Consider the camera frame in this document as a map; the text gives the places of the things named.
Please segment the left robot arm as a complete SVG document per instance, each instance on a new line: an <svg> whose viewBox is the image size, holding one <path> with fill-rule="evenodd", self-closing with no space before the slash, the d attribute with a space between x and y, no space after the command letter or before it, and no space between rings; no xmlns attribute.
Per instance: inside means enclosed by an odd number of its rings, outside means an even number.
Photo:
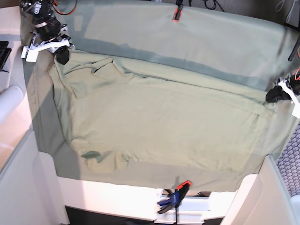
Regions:
<svg viewBox="0 0 300 225"><path fill-rule="evenodd" d="M300 70L297 69L294 74L289 73L286 77L279 78L272 89L265 97L266 102L276 103L280 100L292 101L292 96L300 95Z"/></svg>

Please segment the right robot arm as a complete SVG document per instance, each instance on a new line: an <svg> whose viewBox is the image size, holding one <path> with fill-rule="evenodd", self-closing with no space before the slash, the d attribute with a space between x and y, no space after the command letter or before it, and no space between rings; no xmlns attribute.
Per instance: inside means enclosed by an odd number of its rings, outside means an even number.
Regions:
<svg viewBox="0 0 300 225"><path fill-rule="evenodd" d="M70 49L74 45L70 42L71 37L67 35L68 26L61 24L55 13L64 15L57 9L58 2L55 0L21 0L20 8L24 16L32 16L30 27L32 38L29 45L22 49L21 58L27 62L36 62L39 52L48 50L56 60L65 65L70 58Z"/></svg>

